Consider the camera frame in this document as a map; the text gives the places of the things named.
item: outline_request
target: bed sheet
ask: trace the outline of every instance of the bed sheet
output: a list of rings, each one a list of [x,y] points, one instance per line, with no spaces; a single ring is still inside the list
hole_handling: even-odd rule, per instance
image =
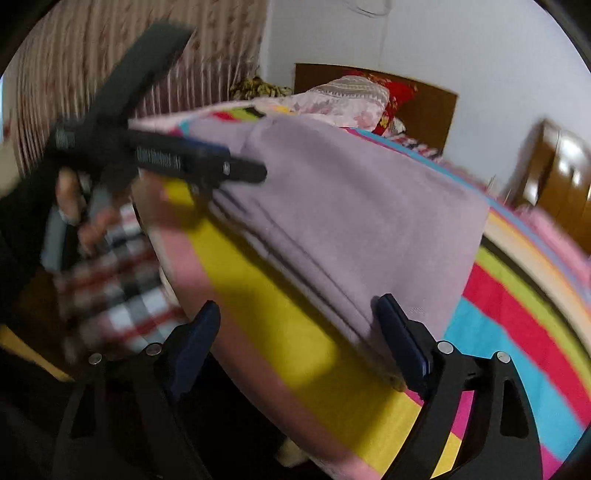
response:
[[[383,138],[349,132],[440,168]],[[299,292],[194,203],[185,184],[147,175],[134,198],[187,314],[207,299],[220,304],[213,353],[242,392],[332,477],[381,478],[418,416],[419,398],[382,382]],[[481,246],[442,339],[470,355],[512,356],[546,479],[591,422],[588,292],[525,225],[489,202]],[[453,466],[471,400],[462,397],[436,474]]]

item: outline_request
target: person's arm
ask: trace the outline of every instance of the person's arm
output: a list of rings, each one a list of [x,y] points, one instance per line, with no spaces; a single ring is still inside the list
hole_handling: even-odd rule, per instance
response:
[[[8,312],[40,265],[60,167],[45,158],[0,199],[0,311]]]

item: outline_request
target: lavender garment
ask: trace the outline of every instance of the lavender garment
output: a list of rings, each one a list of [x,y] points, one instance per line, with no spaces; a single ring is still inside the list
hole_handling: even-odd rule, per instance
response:
[[[443,336],[488,215],[479,195],[403,154],[314,120],[198,119],[190,135],[267,165],[264,184],[223,184],[211,210],[380,373],[396,376],[397,369],[372,317],[373,297],[392,293],[409,318]]]

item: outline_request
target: wall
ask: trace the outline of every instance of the wall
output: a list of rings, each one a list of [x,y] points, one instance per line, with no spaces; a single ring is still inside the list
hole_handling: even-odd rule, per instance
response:
[[[340,0],[272,0],[267,78],[293,84],[298,61],[383,70],[445,87],[459,101],[445,155],[497,189],[532,127],[548,117],[591,144],[591,74],[533,0],[394,0],[368,18]]]

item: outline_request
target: striped curtain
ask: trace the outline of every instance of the striped curtain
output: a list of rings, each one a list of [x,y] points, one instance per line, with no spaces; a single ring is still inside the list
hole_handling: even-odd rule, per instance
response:
[[[267,0],[62,0],[31,31],[5,73],[4,118],[21,174],[35,165],[50,125],[81,117],[96,89],[155,20],[195,29],[179,61],[135,116],[178,112],[229,99],[252,76]]]

